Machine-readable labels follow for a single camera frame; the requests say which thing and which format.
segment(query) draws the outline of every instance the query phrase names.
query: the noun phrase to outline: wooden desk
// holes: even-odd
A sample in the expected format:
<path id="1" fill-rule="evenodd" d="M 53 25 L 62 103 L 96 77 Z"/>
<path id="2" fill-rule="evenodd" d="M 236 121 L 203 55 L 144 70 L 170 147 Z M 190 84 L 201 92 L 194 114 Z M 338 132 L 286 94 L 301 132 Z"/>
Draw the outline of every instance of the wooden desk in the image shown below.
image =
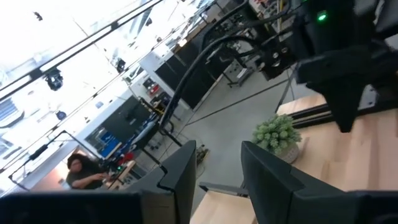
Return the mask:
<path id="1" fill-rule="evenodd" d="M 256 216 L 248 198 L 207 191 L 191 218 L 191 224 L 255 224 Z"/>
<path id="2" fill-rule="evenodd" d="M 324 104 L 321 95 L 279 107 L 289 114 Z M 398 190 L 398 110 L 358 117 L 350 133 L 336 123 L 300 129 L 301 153 L 294 166 L 341 190 Z"/>
<path id="3" fill-rule="evenodd" d="M 106 183 L 106 185 L 108 185 L 108 190 L 114 190 L 116 189 L 116 187 L 122 186 L 122 182 L 120 182 L 120 180 L 123 180 L 129 174 L 130 170 L 134 167 L 134 165 L 136 165 L 135 161 L 129 161 L 127 163 L 126 168 L 119 175 L 118 179 L 113 182 L 113 184 L 112 182 Z"/>

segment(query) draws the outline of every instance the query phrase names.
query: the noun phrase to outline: red object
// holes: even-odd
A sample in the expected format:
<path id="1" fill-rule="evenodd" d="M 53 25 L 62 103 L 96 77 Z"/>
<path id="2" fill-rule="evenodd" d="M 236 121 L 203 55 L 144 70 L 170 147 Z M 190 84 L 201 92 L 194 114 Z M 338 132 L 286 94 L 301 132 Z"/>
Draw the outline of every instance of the red object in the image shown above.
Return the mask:
<path id="1" fill-rule="evenodd" d="M 132 152 L 128 152 L 118 161 L 118 165 L 121 166 L 125 162 L 131 161 L 134 158 L 134 154 Z"/>

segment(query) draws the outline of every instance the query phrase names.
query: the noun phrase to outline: dark curly hair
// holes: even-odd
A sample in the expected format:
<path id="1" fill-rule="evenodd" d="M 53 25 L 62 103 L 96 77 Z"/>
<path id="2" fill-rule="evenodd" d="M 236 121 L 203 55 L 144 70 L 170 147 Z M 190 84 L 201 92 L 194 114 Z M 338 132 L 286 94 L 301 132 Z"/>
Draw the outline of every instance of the dark curly hair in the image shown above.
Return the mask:
<path id="1" fill-rule="evenodd" d="M 70 155 L 70 157 L 68 158 L 68 162 L 67 162 L 68 169 L 70 169 L 72 162 L 76 159 L 81 162 L 82 169 L 89 169 L 89 170 L 93 170 L 98 173 L 102 172 L 101 168 L 99 167 L 99 165 L 96 162 L 92 161 L 89 157 L 84 156 L 79 153 L 74 153 L 74 154 Z"/>

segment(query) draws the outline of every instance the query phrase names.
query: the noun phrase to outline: green led light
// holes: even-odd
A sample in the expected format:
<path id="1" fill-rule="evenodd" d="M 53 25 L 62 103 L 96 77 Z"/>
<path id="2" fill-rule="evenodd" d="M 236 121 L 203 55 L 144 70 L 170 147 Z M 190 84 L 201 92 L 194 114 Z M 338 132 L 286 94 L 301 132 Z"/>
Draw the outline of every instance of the green led light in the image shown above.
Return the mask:
<path id="1" fill-rule="evenodd" d="M 328 13 L 326 11 L 318 12 L 318 22 L 323 22 L 328 18 Z"/>

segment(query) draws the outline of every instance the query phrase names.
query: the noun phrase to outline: white pot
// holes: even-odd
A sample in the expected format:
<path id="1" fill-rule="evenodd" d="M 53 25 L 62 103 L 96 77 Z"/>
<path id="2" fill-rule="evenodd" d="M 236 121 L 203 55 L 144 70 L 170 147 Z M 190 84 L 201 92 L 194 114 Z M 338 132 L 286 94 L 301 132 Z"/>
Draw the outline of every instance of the white pot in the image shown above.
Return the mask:
<path id="1" fill-rule="evenodd" d="M 294 143 L 289 145 L 287 149 L 282 150 L 282 153 L 277 155 L 277 157 L 287 162 L 288 164 L 291 164 L 294 162 L 294 160 L 296 160 L 299 154 L 300 154 L 299 146 L 296 143 Z"/>

